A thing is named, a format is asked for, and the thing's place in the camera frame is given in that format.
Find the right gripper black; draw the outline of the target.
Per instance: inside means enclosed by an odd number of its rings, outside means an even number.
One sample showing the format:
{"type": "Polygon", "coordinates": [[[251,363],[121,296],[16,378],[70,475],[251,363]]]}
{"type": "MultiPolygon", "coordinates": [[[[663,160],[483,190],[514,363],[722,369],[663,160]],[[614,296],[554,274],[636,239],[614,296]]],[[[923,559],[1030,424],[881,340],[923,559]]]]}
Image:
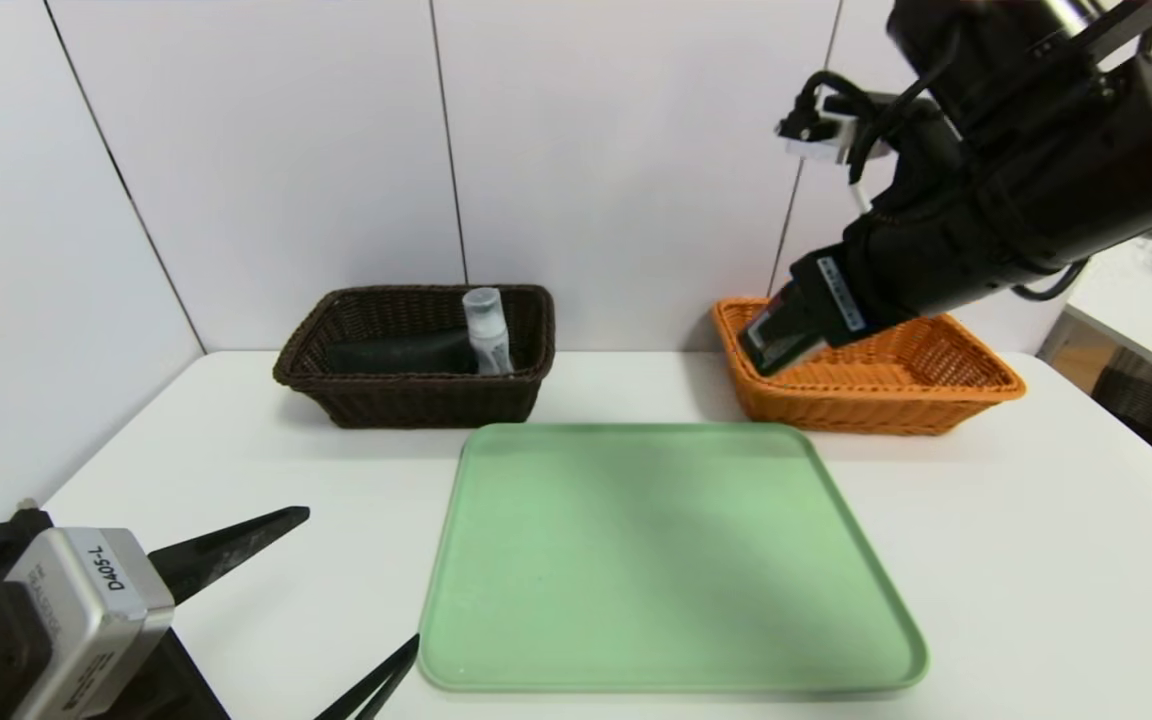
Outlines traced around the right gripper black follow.
{"type": "Polygon", "coordinates": [[[1005,191],[887,188],[838,243],[791,264],[791,282],[738,342],[759,377],[1005,288],[1005,191]]]}

